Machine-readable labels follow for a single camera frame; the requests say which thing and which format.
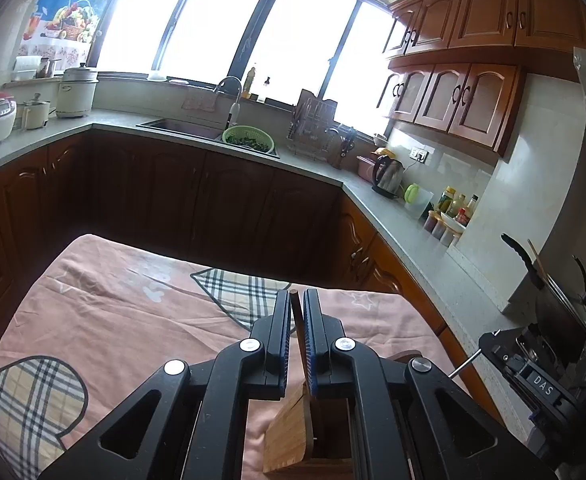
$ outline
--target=spice container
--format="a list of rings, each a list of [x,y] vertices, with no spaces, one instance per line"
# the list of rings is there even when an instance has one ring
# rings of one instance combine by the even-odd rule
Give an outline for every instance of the spice container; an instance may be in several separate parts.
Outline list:
[[[433,228],[438,223],[438,218],[440,218],[439,214],[435,211],[429,211],[429,216],[427,217],[426,222],[424,222],[424,230],[432,233]]]
[[[440,238],[442,238],[442,235],[444,234],[446,229],[447,229],[447,227],[444,224],[444,222],[442,221],[442,219],[438,218],[438,222],[435,225],[435,227],[433,228],[433,231],[431,231],[431,234],[439,240]]]
[[[442,235],[442,238],[439,239],[439,243],[445,247],[449,247],[453,241],[454,235],[455,233],[453,232],[453,229],[445,227],[444,234]]]
[[[467,210],[463,207],[460,208],[458,215],[455,217],[456,222],[461,223],[462,225],[466,226],[468,224],[468,216]]]
[[[476,206],[478,205],[478,196],[477,195],[473,195],[471,197],[471,200],[468,201],[468,205],[464,208],[466,210],[466,215],[467,218],[471,218],[471,216],[473,216],[473,213],[476,212]]]
[[[464,207],[464,201],[467,199],[462,193],[460,193],[457,198],[451,202],[451,205],[447,209],[446,213],[451,218],[455,218],[458,215],[458,211],[460,211],[461,207]]]
[[[444,213],[451,205],[451,202],[453,202],[454,195],[455,189],[451,186],[447,187],[447,189],[442,192],[442,196],[439,197],[438,205],[435,206],[435,210],[438,213]]]

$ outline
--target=window frame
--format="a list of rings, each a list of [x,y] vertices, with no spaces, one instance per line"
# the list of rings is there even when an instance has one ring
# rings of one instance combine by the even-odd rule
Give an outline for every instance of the window frame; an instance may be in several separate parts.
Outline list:
[[[163,36],[160,40],[159,45],[157,46],[157,51],[156,51],[155,57],[153,59],[153,63],[151,65],[151,70],[158,70],[159,68],[161,68],[162,60],[163,60],[164,54],[166,52],[166,47],[167,47],[169,41],[171,40],[171,36],[173,34],[173,31],[175,30],[175,25],[177,24],[178,20],[180,19],[180,15],[181,15],[182,10],[184,9],[187,1],[188,0],[178,0],[177,3],[175,4],[173,12],[171,13],[171,15],[166,23],[166,27],[164,28]],[[244,29],[244,33],[239,41],[239,44],[237,45],[237,49],[236,49],[235,54],[233,56],[233,60],[231,61],[231,64],[228,68],[227,76],[235,76],[235,77],[241,79],[242,76],[244,75],[244,73],[246,72],[246,67],[248,65],[251,54],[253,53],[253,48],[255,47],[255,43],[257,42],[257,39],[258,39],[260,33],[262,32],[262,28],[264,26],[264,23],[266,22],[266,19],[268,18],[275,1],[276,0],[258,0],[258,3],[256,4],[255,8],[253,9],[253,13],[251,14],[251,17],[246,25],[246,28]],[[108,3],[106,4],[102,20],[100,21],[100,24],[98,25],[94,40],[90,46],[89,55],[87,57],[87,65],[88,66],[97,66],[97,62],[99,60],[99,57],[100,57],[100,54],[102,51],[102,45],[103,45],[103,41],[105,38],[105,33],[108,30],[108,26],[110,25],[114,11],[117,7],[117,3],[118,3],[118,0],[109,0]],[[351,12],[351,15],[350,15],[350,17],[346,23],[346,26],[344,27],[344,30],[342,32],[342,36],[340,37],[340,40],[335,48],[335,53],[333,54],[333,56],[329,60],[326,74],[324,75],[324,78],[323,78],[323,82],[322,82],[320,88],[317,90],[318,99],[322,99],[324,97],[324,93],[326,92],[326,89],[329,85],[329,81],[331,79],[331,76],[333,75],[333,71],[335,70],[337,62],[340,59],[340,54],[342,54],[342,50],[344,48],[344,45],[346,44],[346,41],[348,40],[349,34],[351,33],[351,29],[353,28],[353,23],[355,22],[355,19],[357,18],[358,11],[361,8],[362,3],[368,3],[368,4],[371,4],[375,7],[378,7],[380,9],[383,9],[383,10],[389,12],[387,6],[385,6],[385,4],[383,4],[382,2],[380,2],[378,0],[356,0],[355,5],[353,6],[353,10]],[[386,48],[385,45],[382,47],[381,52],[384,52],[384,48]],[[131,79],[145,79],[148,76],[148,74],[144,74],[144,73],[104,72],[104,71],[100,72],[100,75],[107,76],[107,77],[131,78]],[[184,78],[184,77],[173,77],[173,76],[169,76],[169,75],[167,75],[167,78],[168,79],[174,78],[174,79],[188,80],[190,85],[201,87],[201,88],[215,88],[215,82],[195,81],[195,80],[191,80],[191,79]],[[389,121],[389,126],[387,127],[387,131],[385,132],[385,136],[388,136],[388,133],[390,132],[391,122],[392,121]],[[362,139],[367,139],[367,140],[372,139],[372,136],[369,134],[366,134],[364,132],[360,132],[359,130],[355,130],[355,131],[357,132],[358,137],[360,137]]]

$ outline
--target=silver screw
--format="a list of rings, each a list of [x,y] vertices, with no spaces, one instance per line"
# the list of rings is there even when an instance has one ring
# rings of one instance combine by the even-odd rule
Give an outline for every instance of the silver screw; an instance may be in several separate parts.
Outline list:
[[[260,347],[260,342],[257,339],[249,337],[240,341],[240,348],[245,352],[254,352]]]
[[[411,367],[416,372],[426,373],[431,370],[431,361],[429,361],[426,357],[416,357],[411,359]]]
[[[164,372],[169,375],[179,375],[184,371],[185,365],[179,359],[173,359],[164,365]]]
[[[340,337],[339,339],[335,340],[335,347],[338,350],[344,350],[348,352],[349,350],[353,350],[355,348],[355,341],[350,337]]]

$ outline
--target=kitchen sink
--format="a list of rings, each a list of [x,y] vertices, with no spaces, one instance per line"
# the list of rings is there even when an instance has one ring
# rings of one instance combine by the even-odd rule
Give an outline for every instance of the kitchen sink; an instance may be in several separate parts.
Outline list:
[[[160,130],[162,132],[170,132],[172,134],[180,134],[191,137],[202,137],[203,139],[214,140],[220,144],[222,142],[222,130],[217,128],[209,128],[208,126],[200,126],[199,124],[187,123],[185,121],[178,121],[177,119],[157,119],[148,123],[141,123],[137,126],[144,128],[151,128],[153,130]],[[259,153],[260,155],[271,156],[272,158],[279,158],[278,149],[275,147],[272,153],[257,152],[246,146],[235,146],[227,144],[230,148],[235,150],[246,150],[247,152]]]

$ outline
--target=pink container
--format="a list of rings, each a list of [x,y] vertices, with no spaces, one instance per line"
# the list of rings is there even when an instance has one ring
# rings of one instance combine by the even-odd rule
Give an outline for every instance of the pink container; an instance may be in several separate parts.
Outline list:
[[[358,175],[361,176],[364,180],[373,184],[373,166],[375,162],[373,162],[370,158],[366,158],[365,156],[358,155]]]

